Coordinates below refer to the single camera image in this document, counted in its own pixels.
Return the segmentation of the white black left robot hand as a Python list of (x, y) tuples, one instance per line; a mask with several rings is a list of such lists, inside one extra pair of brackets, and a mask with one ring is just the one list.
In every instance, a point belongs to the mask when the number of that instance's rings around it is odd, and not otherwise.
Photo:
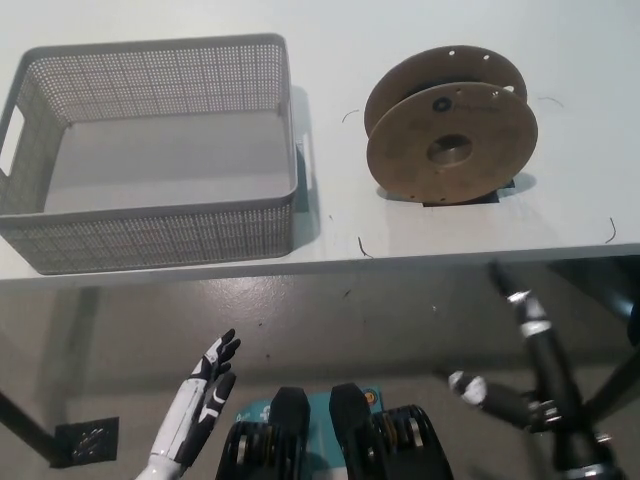
[(234, 329), (219, 337), (180, 385), (160, 426), (151, 456), (189, 468), (193, 465), (236, 382), (231, 359), (241, 344)]

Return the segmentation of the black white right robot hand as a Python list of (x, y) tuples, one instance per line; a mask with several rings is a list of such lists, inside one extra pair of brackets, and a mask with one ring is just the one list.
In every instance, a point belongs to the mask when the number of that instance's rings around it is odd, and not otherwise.
[(530, 433), (553, 436), (552, 465), (563, 479), (623, 479), (611, 449), (597, 437), (594, 421), (574, 380), (566, 351), (539, 298), (497, 262), (492, 284), (513, 309), (531, 359), (536, 388), (525, 394), (443, 368), (438, 375), (467, 404)]

